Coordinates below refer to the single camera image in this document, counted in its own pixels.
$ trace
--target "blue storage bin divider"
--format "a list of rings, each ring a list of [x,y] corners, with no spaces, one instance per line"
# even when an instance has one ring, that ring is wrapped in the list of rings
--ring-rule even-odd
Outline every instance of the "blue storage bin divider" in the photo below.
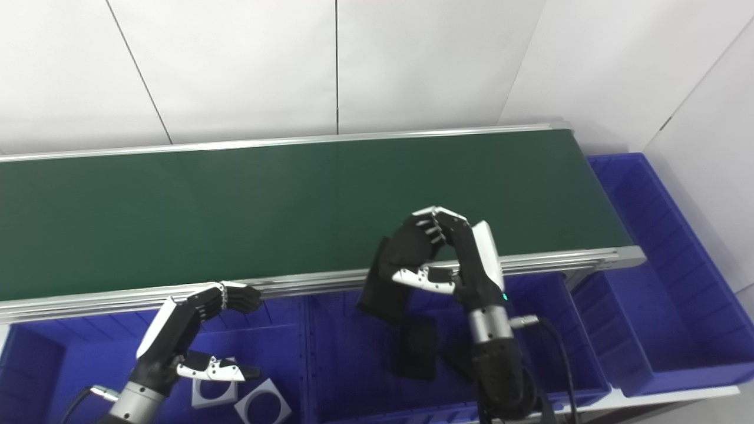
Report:
[[[506,278],[511,303],[521,314],[547,316],[563,332],[572,355],[580,405],[599,400],[609,386],[560,274]],[[432,382],[399,378],[390,371],[398,329],[357,311],[358,292],[309,300],[310,393],[316,422],[469,422],[477,418],[476,392],[444,362]],[[450,296],[414,290],[409,311],[435,318],[440,346],[468,335],[463,309]],[[559,348],[544,329],[517,334],[535,379],[557,403],[567,402]]]
[[[592,404],[610,392],[591,341],[560,273],[506,278],[506,292],[515,315],[547,318],[563,338],[571,363],[576,404]],[[516,330],[529,369],[553,405],[569,402],[566,369],[556,340],[542,327]]]
[[[634,396],[751,379],[754,326],[646,158],[589,160],[648,259],[574,292],[608,380]]]
[[[135,363],[136,347],[155,311],[128,312],[16,324],[0,361],[0,422],[57,423],[68,403],[84,386],[101,384],[120,390]],[[202,325],[192,349],[235,357],[260,367],[262,378],[238,384],[238,398],[272,378],[293,415],[286,424],[305,422],[308,392],[305,372],[305,299],[266,300],[258,311],[242,315],[225,311]],[[222,394],[229,383],[202,383],[205,397]],[[192,383],[181,379],[155,419],[159,424],[221,422],[241,419],[233,404],[191,407]],[[90,396],[70,423],[91,424],[111,404]],[[279,403],[260,395],[249,420],[269,424]]]

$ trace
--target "metal rail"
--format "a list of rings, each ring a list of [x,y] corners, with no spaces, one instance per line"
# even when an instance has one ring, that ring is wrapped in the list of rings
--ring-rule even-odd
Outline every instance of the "metal rail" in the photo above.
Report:
[[[636,266],[644,260],[645,257],[641,248],[628,246],[511,255],[500,257],[500,266],[504,275],[539,272],[569,273],[578,270],[585,270],[588,273],[600,269]],[[453,268],[457,267],[458,263],[449,261],[435,263],[433,266]],[[359,290],[366,278],[367,271],[367,269],[355,269],[318,272],[236,280],[235,282],[252,285],[262,292],[263,298],[272,299],[275,297]],[[0,302],[0,324],[158,309],[168,296],[179,301],[184,300],[189,294],[206,287],[206,285],[207,283],[203,282],[28,300],[8,300]]]

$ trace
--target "black robotic finger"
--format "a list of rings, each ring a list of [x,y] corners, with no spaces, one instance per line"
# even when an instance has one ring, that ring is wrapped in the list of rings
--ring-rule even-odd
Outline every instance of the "black robotic finger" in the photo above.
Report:
[[[181,365],[192,370],[206,370],[210,366],[212,361],[212,355],[204,352],[197,352],[195,350],[189,350],[186,352],[186,356],[181,362]]]

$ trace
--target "white plastic piece with circular hole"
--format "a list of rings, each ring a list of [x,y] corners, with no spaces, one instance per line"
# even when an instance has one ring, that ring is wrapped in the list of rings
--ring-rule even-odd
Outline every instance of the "white plastic piece with circular hole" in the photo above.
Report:
[[[238,400],[238,383],[231,381],[228,389],[225,393],[216,397],[207,399],[201,394],[201,382],[202,380],[192,380],[192,392],[191,392],[191,406],[194,409],[201,409],[207,407],[215,407],[217,405],[232,404]]]
[[[257,396],[263,395],[265,393],[277,396],[277,399],[280,401],[280,413],[277,415],[277,419],[272,424],[281,424],[290,416],[290,414],[292,413],[290,406],[288,406],[288,403],[285,402],[283,395],[281,395],[280,391],[277,390],[277,387],[272,382],[272,380],[267,379],[262,384],[257,386],[256,389],[252,390],[251,393],[249,393],[243,399],[238,401],[238,403],[236,403],[236,412],[238,412],[238,416],[241,418],[244,424],[251,424],[251,422],[249,422],[249,406],[251,406],[251,402]]]

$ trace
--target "gray connector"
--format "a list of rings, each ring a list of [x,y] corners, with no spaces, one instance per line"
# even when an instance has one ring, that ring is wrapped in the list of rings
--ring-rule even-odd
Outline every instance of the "gray connector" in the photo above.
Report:
[[[539,318],[537,318],[537,315],[522,315],[519,317],[513,317],[508,320],[510,328],[513,328],[514,330],[518,330],[519,328],[528,327],[529,325],[538,323]]]
[[[91,392],[93,395],[100,396],[102,399],[105,399],[108,402],[115,403],[118,401],[118,398],[121,396],[121,394],[113,389],[108,389],[105,386],[92,386],[91,389],[89,389],[89,392]]]

